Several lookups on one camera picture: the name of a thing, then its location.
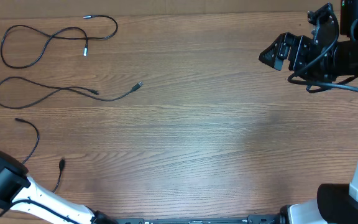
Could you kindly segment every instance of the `black cable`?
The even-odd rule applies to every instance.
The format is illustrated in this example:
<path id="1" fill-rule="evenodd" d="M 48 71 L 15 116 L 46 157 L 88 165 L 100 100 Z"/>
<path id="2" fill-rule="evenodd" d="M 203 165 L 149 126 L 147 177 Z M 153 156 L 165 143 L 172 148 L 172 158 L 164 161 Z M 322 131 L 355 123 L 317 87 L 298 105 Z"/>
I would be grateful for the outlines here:
<path id="1" fill-rule="evenodd" d="M 31 155 L 34 153 L 35 149 L 36 149 L 37 146 L 38 146 L 38 142 L 40 141 L 40 133 L 38 132 L 37 127 L 35 127 L 34 124 L 32 124 L 32 123 L 30 123 L 30 122 L 28 122 L 28 121 L 25 121 L 25 120 L 20 119 L 20 118 L 15 118 L 15 121 L 22 122 L 22 123 L 27 123 L 27 124 L 31 125 L 31 126 L 35 129 L 35 132 L 37 133 L 37 141 L 35 142 L 34 148 L 31 150 L 31 152 L 30 152 L 30 154 L 27 156 L 27 158 L 24 159 L 23 162 L 22 162 L 22 164 L 25 164 L 25 162 L 27 162 L 27 161 L 30 159 Z"/>
<path id="2" fill-rule="evenodd" d="M 52 96 L 53 94 L 55 94 L 55 93 L 57 93 L 57 92 L 59 92 L 59 91 L 61 91 L 61 90 L 72 91 L 72 92 L 74 92 L 74 93 L 77 93 L 77 94 L 80 94 L 80 95 L 83 95 L 83 96 L 92 98 L 92 99 L 94 99 L 94 100 L 111 102 L 111 101 L 119 100 L 119 99 L 121 99 L 121 98 L 127 96 L 128 94 L 130 94 L 130 93 L 132 93 L 132 92 L 135 92 L 136 90 L 138 90 L 138 89 L 143 85 L 142 82 L 139 82 L 138 84 L 134 85 L 130 91 L 128 91 L 127 93 L 123 94 L 122 96 L 119 96 L 119 97 L 114 98 L 114 99 L 102 99 L 102 98 L 98 98 L 98 97 L 95 97 L 95 96 L 92 96 L 92 95 L 83 93 L 83 92 L 78 91 L 78 90 L 74 90 L 74 88 L 81 89 L 81 90 L 86 90 L 86 91 L 91 92 L 92 94 L 98 95 L 99 92 L 96 91 L 96 90 L 91 90 L 91 89 L 84 88 L 84 87 L 80 87 L 80 86 L 69 86 L 69 87 L 48 86 L 48 85 L 44 85 L 44 84 L 40 84 L 40 83 L 33 82 L 33 81 L 28 80 L 28 79 L 23 78 L 23 77 L 7 77 L 7 78 L 5 78 L 4 80 L 2 80 L 2 81 L 0 82 L 0 86 L 1 86 L 1 84 L 3 84 L 4 82 L 6 82 L 6 81 L 8 81 L 8 80 L 10 80 L 10 79 L 12 79 L 12 78 L 18 78 L 18 79 L 27 81 L 27 82 L 29 82 L 29 83 L 32 83 L 32 84 L 34 84 L 34 85 L 42 86 L 42 87 L 45 87 L 45 88 L 55 89 L 55 91 L 53 91 L 53 92 L 47 94 L 47 95 L 44 96 L 43 98 L 41 98 L 41 99 L 39 99 L 39 100 L 37 100 L 37 101 L 35 101 L 35 102 L 33 102 L 33 103 L 29 103 L 28 105 L 24 105 L 24 106 L 6 106 L 6 105 L 3 105 L 3 104 L 0 102 L 0 106 L 2 106 L 2 107 L 4 107 L 4 108 L 8 108 L 8 109 L 15 109 L 15 110 L 24 109 L 24 108 L 28 108 L 28 107 L 34 106 L 34 105 L 36 105 L 37 103 L 40 103 L 41 101 L 45 100 L 46 98 Z"/>
<path id="3" fill-rule="evenodd" d="M 356 28 L 356 25 L 358 23 L 358 19 L 356 19 L 355 21 L 353 21 L 352 25 L 351 25 L 351 40 L 353 42 L 356 41 L 356 38 L 354 38 L 354 29 Z"/>
<path id="4" fill-rule="evenodd" d="M 59 162 L 59 170 L 60 170 L 59 178 L 57 179 L 56 187 L 52 190 L 52 193 L 55 193 L 55 191 L 59 187 L 60 178 L 62 177 L 62 172 L 63 172 L 63 169 L 65 168 L 65 164 L 66 164 L 66 161 L 64 159 L 61 159 Z"/>
<path id="5" fill-rule="evenodd" d="M 116 30 L 110 34 L 110 35 L 107 35 L 105 37 L 88 37 L 86 35 L 86 32 L 79 28 L 79 27 L 67 27 L 67 28 L 64 28 L 64 29 L 61 29 L 59 31 L 57 31 L 56 33 L 52 34 L 52 35 L 49 35 L 49 34 L 46 34 L 40 30 L 37 30 L 33 27 L 30 27 L 30 26 L 26 26 L 26 25 L 14 25 L 14 26 L 11 26 L 10 28 L 8 28 L 8 30 L 5 31 L 5 34 L 4 34 L 4 37 L 2 38 L 2 42 L 1 42 L 1 48 L 0 48 L 0 54 L 1 54 L 1 58 L 2 58 L 2 61 L 4 62 L 4 64 L 6 66 L 8 66 L 9 68 L 28 68 L 30 66 L 33 66 L 35 63 L 37 63 L 41 58 L 42 56 L 44 55 L 45 53 L 45 49 L 47 48 L 49 42 L 52 40 L 52 39 L 63 39 L 63 40 L 85 40 L 85 48 L 84 48 L 84 56 L 87 55 L 88 53 L 88 40 L 107 40 L 107 39 L 110 39 L 111 37 L 113 37 L 114 35 L 116 35 L 117 33 L 117 30 L 118 30 L 118 23 L 115 19 L 113 19 L 112 17 L 109 17 L 109 16 L 104 16 L 104 15 L 90 15 L 90 16 L 84 16 L 84 19 L 91 19 L 91 18 L 95 18 L 95 17 L 105 17 L 105 18 L 108 18 L 108 19 L 111 19 L 115 24 L 116 24 Z M 33 61 L 32 63 L 28 64 L 28 65 L 24 65 L 24 66 L 13 66 L 13 65 L 9 65 L 6 61 L 5 61 L 5 58 L 4 58 L 4 55 L 2 53 L 2 49 L 4 47 L 4 43 L 5 43 L 5 39 L 9 33 L 9 31 L 15 27 L 26 27 L 26 28 L 29 28 L 29 29 L 32 29 L 34 31 L 37 31 L 38 33 L 42 34 L 42 35 L 45 35 L 47 37 L 49 37 L 49 39 L 46 41 L 42 51 L 41 51 L 41 54 L 38 56 L 38 58 Z M 61 32 L 64 32 L 66 30 L 70 30 L 70 29 L 77 29 L 77 30 L 80 30 L 82 33 L 84 33 L 84 36 L 85 37 L 59 37 L 57 36 L 59 33 Z"/>
<path id="6" fill-rule="evenodd" d="M 338 85 L 345 85 L 345 84 L 348 84 L 348 83 L 352 82 L 352 81 L 355 80 L 356 78 L 357 78 L 357 77 L 349 77 L 349 78 L 347 78 L 347 79 L 345 79 L 345 80 L 343 80 L 343 81 L 341 81 L 341 82 L 339 82 L 339 83 L 336 83 L 336 84 L 338 84 Z M 318 88 L 318 89 L 315 89 L 315 90 L 310 90 L 310 87 L 311 87 L 311 86 L 308 86 L 308 87 L 306 88 L 306 91 L 309 92 L 309 93 L 320 93 L 320 92 L 322 92 L 322 91 L 332 90 L 332 88 Z"/>
<path id="7" fill-rule="evenodd" d="M 329 13 L 330 13 L 331 17 L 333 18 L 334 25 L 335 25 L 335 38 L 334 38 L 333 42 L 328 46 L 328 48 L 326 50 L 323 51 L 323 53 L 321 53 L 313 61 L 311 61 L 305 67 L 301 68 L 299 71 L 296 71 L 296 72 L 292 73 L 292 75 L 290 75 L 287 78 L 287 80 L 290 83 L 293 83 L 293 84 L 306 85 L 306 86 L 308 86 L 308 88 L 310 88 L 310 86 L 318 86 L 318 87 L 321 87 L 322 89 L 325 89 L 325 90 L 332 89 L 332 88 L 338 88 L 338 89 L 349 90 L 349 91 L 354 91 L 354 92 L 358 93 L 358 87 L 341 85 L 340 83 L 335 84 L 335 83 L 325 83 L 325 82 L 301 81 L 301 80 L 294 80 L 293 79 L 295 77 L 298 77 L 299 75 L 304 74 L 307 71 L 307 69 L 309 69 L 315 63 L 319 62 L 325 56 L 325 54 L 328 53 L 335 46 L 335 44 L 336 44 L 336 42 L 337 42 L 337 40 L 339 38 L 339 24 L 338 24 L 338 20 L 337 20 L 335 14 L 332 13 L 332 12 L 329 12 Z"/>
<path id="8" fill-rule="evenodd" d="M 63 215 L 61 215 L 61 214 L 59 214 L 59 213 L 53 211 L 52 209 L 46 207 L 45 205 L 42 205 L 41 203 L 35 202 L 35 201 L 33 201 L 33 200 L 29 200 L 29 199 L 18 200 L 18 201 L 16 201 L 16 202 L 11 203 L 11 204 L 9 205 L 9 208 L 4 209 L 4 210 L 0 213 L 0 218 L 1 218 L 3 215 L 5 215 L 5 213 L 6 213 L 7 211 L 9 211 L 9 209 L 11 209 L 13 206 L 17 205 L 18 203 L 30 203 L 30 204 L 36 205 L 36 206 L 38 206 L 38 207 L 40 207 L 40 208 L 43 208 L 43 209 L 45 209 L 46 211 L 52 213 L 53 215 L 56 215 L 57 217 L 59 217 L 59 218 L 65 220 L 66 222 L 71 222 L 71 223 L 73 223 L 73 224 L 79 224 L 78 222 L 72 220 L 71 218 L 64 217 Z"/>

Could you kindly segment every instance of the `wood grain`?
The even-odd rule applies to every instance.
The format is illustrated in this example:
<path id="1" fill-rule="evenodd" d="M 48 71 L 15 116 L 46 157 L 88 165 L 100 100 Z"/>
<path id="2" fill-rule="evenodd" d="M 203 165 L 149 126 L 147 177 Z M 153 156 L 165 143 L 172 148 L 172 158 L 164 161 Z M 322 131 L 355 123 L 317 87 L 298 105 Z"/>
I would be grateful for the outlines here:
<path id="1" fill-rule="evenodd" d="M 238 217 L 276 213 L 314 198 L 319 184 L 348 183 L 356 168 L 358 94 L 315 95 L 287 83 L 290 74 L 261 64 L 259 53 L 282 32 L 308 34 L 305 13 L 121 16 L 115 37 L 52 40 L 33 67 L 14 70 L 0 58 L 0 81 L 22 76 L 55 86 L 85 86 L 114 97 L 107 103 L 60 92 L 24 110 L 0 107 L 0 150 L 22 160 L 52 189 L 58 162 L 67 160 L 57 194 L 113 217 Z M 0 20 L 5 30 L 26 24 L 48 33 L 79 26 L 89 36 L 114 28 L 104 19 Z M 80 36 L 67 32 L 65 36 Z M 9 63 L 33 61 L 45 37 L 12 32 Z M 11 106 L 49 90 L 17 80 L 1 87 Z M 0 223 L 43 223 L 9 212 Z"/>
<path id="2" fill-rule="evenodd" d="M 317 10 L 327 0 L 0 0 L 0 19 L 204 14 L 229 12 L 288 12 Z M 335 10 L 340 1 L 331 1 Z"/>

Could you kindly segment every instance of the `cable plug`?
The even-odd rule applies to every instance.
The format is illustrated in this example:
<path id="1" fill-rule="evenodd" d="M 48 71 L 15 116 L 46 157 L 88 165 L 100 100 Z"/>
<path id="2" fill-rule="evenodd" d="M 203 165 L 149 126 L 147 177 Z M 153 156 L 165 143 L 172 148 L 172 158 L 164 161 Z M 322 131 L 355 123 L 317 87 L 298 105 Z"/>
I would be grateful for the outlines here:
<path id="1" fill-rule="evenodd" d="M 138 84 L 134 85 L 134 87 L 132 87 L 132 89 L 131 89 L 131 92 L 135 92 L 140 87 L 142 87 L 142 85 L 143 85 L 143 82 L 139 82 Z"/>
<path id="2" fill-rule="evenodd" d="M 99 94 L 99 91 L 98 90 L 88 90 L 89 92 L 95 94 L 95 95 L 98 95 Z"/>
<path id="3" fill-rule="evenodd" d="M 59 162 L 59 170 L 60 172 L 63 172 L 63 169 L 65 168 L 66 161 L 64 159 L 61 159 Z"/>
<path id="4" fill-rule="evenodd" d="M 18 122 L 25 122 L 25 120 L 21 119 L 21 118 L 15 118 L 15 121 L 18 121 Z"/>

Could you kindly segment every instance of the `wall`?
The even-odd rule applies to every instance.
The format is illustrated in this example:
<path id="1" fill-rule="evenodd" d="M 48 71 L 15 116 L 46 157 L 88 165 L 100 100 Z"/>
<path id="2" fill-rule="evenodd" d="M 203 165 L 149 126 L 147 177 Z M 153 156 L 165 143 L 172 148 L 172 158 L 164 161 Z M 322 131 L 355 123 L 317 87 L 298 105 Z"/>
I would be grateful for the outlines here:
<path id="1" fill-rule="evenodd" d="M 0 19 L 316 10 L 328 0 L 0 0 Z M 334 0 L 335 10 L 340 0 Z"/>

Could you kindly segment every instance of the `usb connector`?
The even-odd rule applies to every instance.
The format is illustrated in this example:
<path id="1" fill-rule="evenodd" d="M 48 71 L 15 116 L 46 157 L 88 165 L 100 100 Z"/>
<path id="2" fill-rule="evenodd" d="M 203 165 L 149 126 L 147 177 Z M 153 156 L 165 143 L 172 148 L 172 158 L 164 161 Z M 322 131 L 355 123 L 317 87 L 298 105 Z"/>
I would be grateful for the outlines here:
<path id="1" fill-rule="evenodd" d="M 131 92 L 135 92 L 140 87 L 142 87 L 142 85 L 143 85 L 143 82 L 139 82 L 138 84 L 134 85 L 134 87 L 132 87 L 132 89 L 131 89 Z"/>

